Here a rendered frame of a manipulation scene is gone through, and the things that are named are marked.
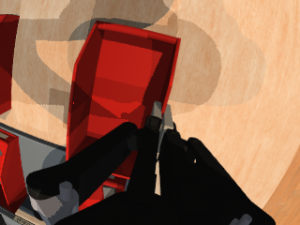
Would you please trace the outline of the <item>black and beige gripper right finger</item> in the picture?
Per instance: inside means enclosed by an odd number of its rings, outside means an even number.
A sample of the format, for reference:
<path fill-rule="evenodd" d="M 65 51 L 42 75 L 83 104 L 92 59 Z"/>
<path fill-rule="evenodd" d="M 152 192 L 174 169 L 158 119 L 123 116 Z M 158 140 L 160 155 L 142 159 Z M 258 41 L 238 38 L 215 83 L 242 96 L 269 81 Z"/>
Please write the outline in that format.
<path fill-rule="evenodd" d="M 215 219 L 222 225 L 276 225 L 202 141 L 181 138 L 170 104 L 163 114 L 157 152 L 160 196 L 176 196 L 180 225 L 217 225 Z"/>

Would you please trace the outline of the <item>grey metal shelf rack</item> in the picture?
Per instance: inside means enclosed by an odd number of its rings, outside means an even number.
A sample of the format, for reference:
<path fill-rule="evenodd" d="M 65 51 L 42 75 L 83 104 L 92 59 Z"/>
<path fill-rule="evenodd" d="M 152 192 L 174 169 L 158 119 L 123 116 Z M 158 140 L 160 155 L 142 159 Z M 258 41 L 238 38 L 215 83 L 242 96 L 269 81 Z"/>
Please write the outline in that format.
<path fill-rule="evenodd" d="M 19 137 L 22 172 L 27 191 L 27 198 L 19 209 L 35 218 L 26 185 L 26 176 L 40 169 L 66 162 L 66 147 L 47 142 L 3 123 L 0 123 L 0 128 Z M 6 225 L 35 225 L 13 214 L 1 205 L 0 214 Z"/>

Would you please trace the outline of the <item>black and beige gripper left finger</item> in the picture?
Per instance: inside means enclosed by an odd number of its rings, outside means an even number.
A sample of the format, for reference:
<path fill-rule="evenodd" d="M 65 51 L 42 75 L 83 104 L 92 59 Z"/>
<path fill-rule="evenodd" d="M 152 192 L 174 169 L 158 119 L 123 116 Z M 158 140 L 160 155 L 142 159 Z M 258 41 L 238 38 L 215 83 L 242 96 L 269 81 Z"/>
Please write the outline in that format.
<path fill-rule="evenodd" d="M 124 122 L 62 164 L 26 177 L 34 215 L 46 225 L 79 212 L 81 206 L 138 151 L 116 225 L 153 225 L 161 102 L 155 101 L 144 128 Z"/>

